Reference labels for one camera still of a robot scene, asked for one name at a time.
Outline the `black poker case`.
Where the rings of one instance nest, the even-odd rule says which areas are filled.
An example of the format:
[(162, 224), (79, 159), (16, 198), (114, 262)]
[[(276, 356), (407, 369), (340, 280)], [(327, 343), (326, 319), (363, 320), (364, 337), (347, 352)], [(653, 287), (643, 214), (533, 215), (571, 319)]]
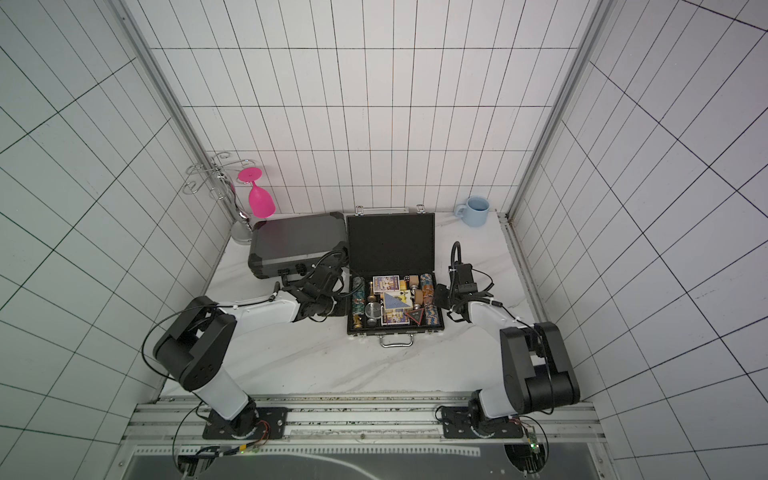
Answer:
[(253, 229), (247, 265), (259, 279), (297, 282), (323, 257), (324, 265), (346, 266), (348, 238), (340, 212), (258, 222)]
[(350, 336), (405, 334), (445, 329), (436, 304), (435, 215), (363, 213), (347, 218), (352, 298)]

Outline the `silver poker case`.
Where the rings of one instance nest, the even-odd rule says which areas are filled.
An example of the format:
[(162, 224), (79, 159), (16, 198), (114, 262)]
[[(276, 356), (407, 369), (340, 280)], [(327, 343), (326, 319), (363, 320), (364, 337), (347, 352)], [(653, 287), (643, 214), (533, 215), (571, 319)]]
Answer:
[(364, 207), (358, 205), (355, 207), (355, 216), (365, 215), (418, 215), (425, 214), (426, 209), (423, 204), (417, 204), (414, 208), (409, 207)]

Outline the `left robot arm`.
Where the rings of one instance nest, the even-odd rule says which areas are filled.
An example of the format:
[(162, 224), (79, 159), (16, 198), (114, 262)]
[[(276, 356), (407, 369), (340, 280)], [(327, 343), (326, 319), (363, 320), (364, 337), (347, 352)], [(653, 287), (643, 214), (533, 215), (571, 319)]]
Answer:
[(341, 302), (343, 268), (316, 264), (298, 281), (253, 301), (224, 305), (207, 296), (193, 299), (170, 316), (152, 356), (185, 391), (211, 407), (219, 418), (241, 421), (254, 401), (223, 367), (236, 333), (249, 333), (306, 318), (327, 317)]

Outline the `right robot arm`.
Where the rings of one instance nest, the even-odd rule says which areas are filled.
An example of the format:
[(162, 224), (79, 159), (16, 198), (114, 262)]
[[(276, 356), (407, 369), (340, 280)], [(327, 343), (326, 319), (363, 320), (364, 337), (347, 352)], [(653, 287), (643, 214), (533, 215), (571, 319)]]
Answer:
[(436, 287), (435, 302), (485, 331), (500, 347), (501, 379), (473, 395), (482, 419), (497, 419), (555, 409), (581, 401), (578, 380), (562, 334), (551, 322), (527, 323), (490, 290), (479, 289), (475, 269), (455, 261), (449, 283)]

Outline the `blue round object behind case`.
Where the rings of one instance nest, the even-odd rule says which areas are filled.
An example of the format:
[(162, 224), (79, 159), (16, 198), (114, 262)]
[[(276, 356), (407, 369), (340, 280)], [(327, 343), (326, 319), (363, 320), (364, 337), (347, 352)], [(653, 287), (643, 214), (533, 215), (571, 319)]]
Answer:
[(472, 196), (454, 209), (454, 216), (471, 228), (482, 227), (490, 211), (490, 203), (482, 197)]

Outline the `pink hourglass object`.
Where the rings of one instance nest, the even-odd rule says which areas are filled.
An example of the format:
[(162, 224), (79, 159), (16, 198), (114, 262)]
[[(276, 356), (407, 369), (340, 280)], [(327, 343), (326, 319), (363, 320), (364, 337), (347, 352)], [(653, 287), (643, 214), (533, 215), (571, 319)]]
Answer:
[(251, 184), (248, 203), (253, 215), (257, 218), (267, 219), (276, 213), (276, 205), (271, 194), (257, 184), (262, 175), (263, 171), (260, 168), (248, 167), (238, 173), (238, 180)]

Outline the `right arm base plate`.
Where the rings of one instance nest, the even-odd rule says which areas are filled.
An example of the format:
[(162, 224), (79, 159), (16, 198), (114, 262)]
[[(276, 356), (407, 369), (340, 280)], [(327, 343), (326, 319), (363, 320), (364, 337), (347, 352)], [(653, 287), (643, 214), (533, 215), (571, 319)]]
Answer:
[(435, 419), (446, 439), (521, 439), (522, 427), (509, 417), (487, 418), (475, 407), (439, 406)]

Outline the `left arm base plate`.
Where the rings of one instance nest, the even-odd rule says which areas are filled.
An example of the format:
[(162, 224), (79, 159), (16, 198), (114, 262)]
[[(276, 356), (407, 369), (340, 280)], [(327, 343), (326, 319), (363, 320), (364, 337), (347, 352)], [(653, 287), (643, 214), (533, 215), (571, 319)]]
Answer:
[(257, 441), (266, 435), (267, 440), (282, 439), (290, 412), (284, 407), (247, 406), (232, 420), (224, 419), (212, 410), (202, 433), (205, 440)]

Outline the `aluminium mounting rail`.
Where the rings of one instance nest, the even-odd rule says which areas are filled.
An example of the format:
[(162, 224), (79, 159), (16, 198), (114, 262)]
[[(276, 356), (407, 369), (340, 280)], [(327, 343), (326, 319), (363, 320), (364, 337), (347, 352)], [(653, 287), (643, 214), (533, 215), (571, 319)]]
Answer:
[[(328, 394), (258, 396), (259, 408), (285, 408), (277, 429), (283, 436), (270, 445), (437, 444), (475, 441), (512, 442), (512, 431), (499, 434), (463, 427), (452, 408), (467, 407), (469, 394)], [(202, 445), (205, 421), (194, 413), (196, 399), (172, 396), (135, 408), (123, 441), (134, 444)]]

